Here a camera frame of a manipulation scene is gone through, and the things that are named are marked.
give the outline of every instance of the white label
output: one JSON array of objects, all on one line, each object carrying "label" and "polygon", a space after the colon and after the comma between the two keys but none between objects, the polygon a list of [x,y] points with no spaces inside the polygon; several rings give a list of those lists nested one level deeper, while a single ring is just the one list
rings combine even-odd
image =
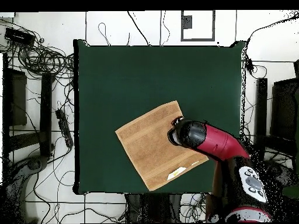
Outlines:
[{"label": "white label", "polygon": [[172,173],[170,173],[168,175],[167,180],[171,180],[173,179],[175,176],[177,176],[178,174],[180,174],[182,171],[184,171],[186,168],[185,167],[179,167],[178,169],[176,169],[175,171],[173,171]]}]

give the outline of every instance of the towel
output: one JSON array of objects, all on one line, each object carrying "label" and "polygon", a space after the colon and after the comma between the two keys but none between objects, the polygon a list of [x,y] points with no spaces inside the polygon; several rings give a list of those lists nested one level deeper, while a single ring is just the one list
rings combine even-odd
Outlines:
[{"label": "towel", "polygon": [[208,160],[207,156],[172,145],[168,140],[171,122],[182,115],[178,102],[172,101],[132,120],[115,132],[150,191]]}]

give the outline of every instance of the control button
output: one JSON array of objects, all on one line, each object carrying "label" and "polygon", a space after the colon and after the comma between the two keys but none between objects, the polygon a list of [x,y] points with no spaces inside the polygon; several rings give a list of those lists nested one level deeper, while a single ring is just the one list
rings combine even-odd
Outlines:
[{"label": "control button", "polygon": [[248,190],[251,191],[252,193],[256,193],[256,190],[254,188],[252,188],[252,187],[249,187]]},{"label": "control button", "polygon": [[258,194],[263,198],[264,194],[261,191],[258,191]]},{"label": "control button", "polygon": [[249,185],[257,190],[261,190],[263,188],[263,185],[261,184],[261,182],[254,177],[248,177],[245,181],[246,181],[247,185]]}]

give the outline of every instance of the green mat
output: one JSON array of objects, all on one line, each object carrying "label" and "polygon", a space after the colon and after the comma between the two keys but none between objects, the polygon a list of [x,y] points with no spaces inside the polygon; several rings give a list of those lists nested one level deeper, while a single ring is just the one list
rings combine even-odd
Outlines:
[{"label": "green mat", "polygon": [[[108,47],[74,40],[78,192],[148,192],[115,130],[164,103],[177,100],[185,117],[208,121],[238,137],[244,45]],[[210,192],[214,165],[209,160],[155,192]]]}]

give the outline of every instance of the electronic device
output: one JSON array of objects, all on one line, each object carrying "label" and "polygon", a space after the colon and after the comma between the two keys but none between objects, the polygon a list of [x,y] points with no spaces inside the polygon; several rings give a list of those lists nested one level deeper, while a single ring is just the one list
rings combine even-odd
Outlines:
[{"label": "electronic device", "polygon": [[11,29],[7,27],[5,30],[4,38],[17,44],[25,46],[34,46],[35,36],[29,33],[22,32],[20,30]]},{"label": "electronic device", "polygon": [[59,129],[61,130],[61,133],[65,139],[65,144],[68,148],[71,148],[71,147],[73,147],[74,142],[72,140],[71,132],[69,131],[67,118],[61,109],[58,109],[57,111],[55,111],[55,113],[56,113],[57,119],[59,120],[58,125],[59,125]]},{"label": "electronic device", "polygon": [[293,78],[275,82],[272,87],[272,118],[270,134],[285,139],[295,139],[299,79]]}]

